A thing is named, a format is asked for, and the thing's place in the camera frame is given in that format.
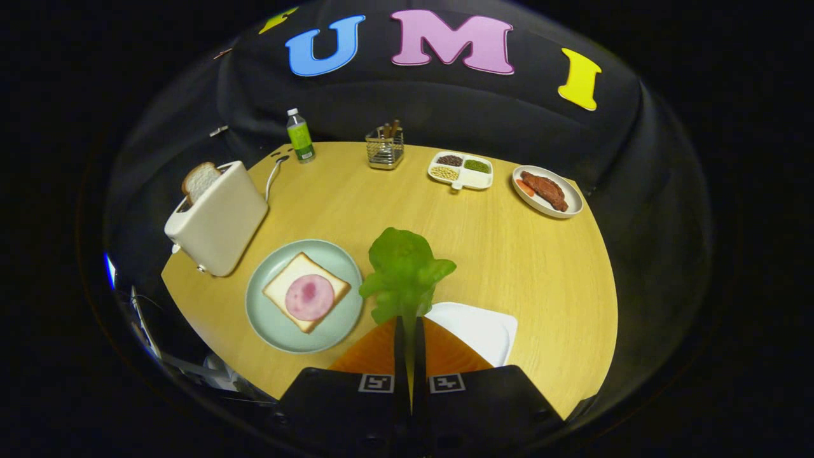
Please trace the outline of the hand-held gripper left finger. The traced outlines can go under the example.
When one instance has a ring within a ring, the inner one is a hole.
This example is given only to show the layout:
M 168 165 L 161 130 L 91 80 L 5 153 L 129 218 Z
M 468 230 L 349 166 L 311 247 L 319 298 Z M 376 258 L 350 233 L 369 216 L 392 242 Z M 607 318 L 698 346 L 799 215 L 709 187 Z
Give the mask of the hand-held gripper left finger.
M 383 370 L 303 369 L 273 409 L 273 435 L 298 450 L 395 450 L 410 419 L 401 318 L 373 331 Z

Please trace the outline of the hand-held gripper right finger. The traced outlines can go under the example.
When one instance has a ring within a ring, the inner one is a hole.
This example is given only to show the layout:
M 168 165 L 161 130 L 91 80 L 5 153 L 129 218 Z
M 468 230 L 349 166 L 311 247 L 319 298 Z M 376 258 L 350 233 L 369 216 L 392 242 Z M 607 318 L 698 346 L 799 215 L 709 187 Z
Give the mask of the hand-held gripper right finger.
M 425 452 L 522 452 L 566 426 L 516 365 L 492 368 L 430 319 L 415 325 L 412 417 Z

